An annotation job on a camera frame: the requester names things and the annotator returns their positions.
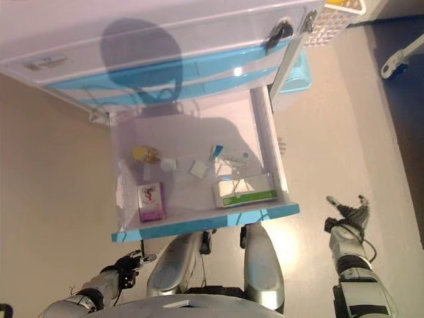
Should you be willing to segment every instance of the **purple box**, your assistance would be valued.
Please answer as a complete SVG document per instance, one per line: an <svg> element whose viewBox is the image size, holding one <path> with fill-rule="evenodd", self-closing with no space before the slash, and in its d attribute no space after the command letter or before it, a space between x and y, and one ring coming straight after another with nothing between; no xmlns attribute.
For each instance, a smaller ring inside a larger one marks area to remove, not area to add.
<svg viewBox="0 0 424 318"><path fill-rule="evenodd" d="M138 207L142 222L164 219L165 201L163 183L139 185Z"/></svg>

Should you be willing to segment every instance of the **yellow bottle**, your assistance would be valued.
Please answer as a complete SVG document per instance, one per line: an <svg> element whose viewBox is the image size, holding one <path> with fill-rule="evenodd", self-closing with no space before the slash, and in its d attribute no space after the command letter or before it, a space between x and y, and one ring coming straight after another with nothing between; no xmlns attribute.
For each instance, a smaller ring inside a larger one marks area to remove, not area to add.
<svg viewBox="0 0 424 318"><path fill-rule="evenodd" d="M139 146L132 149L132 157L144 164L158 162L160 156L160 151L150 146Z"/></svg>

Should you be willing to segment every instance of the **basket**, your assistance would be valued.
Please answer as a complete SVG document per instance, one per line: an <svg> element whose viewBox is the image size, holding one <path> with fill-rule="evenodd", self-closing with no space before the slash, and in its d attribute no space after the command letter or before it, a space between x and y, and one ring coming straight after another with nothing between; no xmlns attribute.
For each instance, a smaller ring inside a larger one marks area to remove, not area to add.
<svg viewBox="0 0 424 318"><path fill-rule="evenodd" d="M326 45L341 33L358 15L366 11L364 0L346 0L342 5L326 4L315 19L311 35L305 46Z"/></svg>

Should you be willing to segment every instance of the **cabinet handle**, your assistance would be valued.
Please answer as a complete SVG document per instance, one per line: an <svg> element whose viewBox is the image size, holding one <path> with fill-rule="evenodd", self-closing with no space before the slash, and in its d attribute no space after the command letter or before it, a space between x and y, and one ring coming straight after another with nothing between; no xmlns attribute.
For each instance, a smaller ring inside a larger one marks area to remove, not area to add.
<svg viewBox="0 0 424 318"><path fill-rule="evenodd" d="M273 47L275 47L282 38L287 38L293 35L293 27L287 20L280 21L275 26L270 34L270 39L265 44L265 49L268 53Z"/></svg>

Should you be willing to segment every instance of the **white drawer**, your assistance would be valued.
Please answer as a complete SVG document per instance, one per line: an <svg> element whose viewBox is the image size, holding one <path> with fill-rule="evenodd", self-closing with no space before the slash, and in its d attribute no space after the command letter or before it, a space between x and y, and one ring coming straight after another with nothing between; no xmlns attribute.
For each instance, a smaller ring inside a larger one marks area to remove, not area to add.
<svg viewBox="0 0 424 318"><path fill-rule="evenodd" d="M111 129L119 176L119 231L113 241L179 235L299 212L299 206L289 201L266 87L183 101L175 108L164 105L118 113L111 118ZM227 166L210 163L212 168L203 179L189 174L194 160L208 163L214 144L247 151L252 158L249 167L229 171ZM177 158L178 170L163 172L159 165L149 164L146 173L143 164L132 158L133 147L141 145ZM213 184L228 175L243 178L266 172L273 176L276 201L216 208ZM166 218L141 223L136 186L154 182L164 183Z"/></svg>

